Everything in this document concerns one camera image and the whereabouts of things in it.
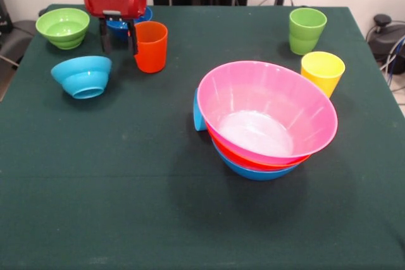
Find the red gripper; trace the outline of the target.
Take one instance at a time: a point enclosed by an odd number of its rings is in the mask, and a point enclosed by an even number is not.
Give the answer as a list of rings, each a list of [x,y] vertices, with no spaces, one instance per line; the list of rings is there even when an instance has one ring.
[[[138,54],[137,36],[134,20],[146,11],[147,0],[84,0],[86,10],[99,19],[99,31],[103,52],[109,54],[111,45],[108,36],[106,16],[118,16],[130,19],[128,27],[128,48],[133,55]]]

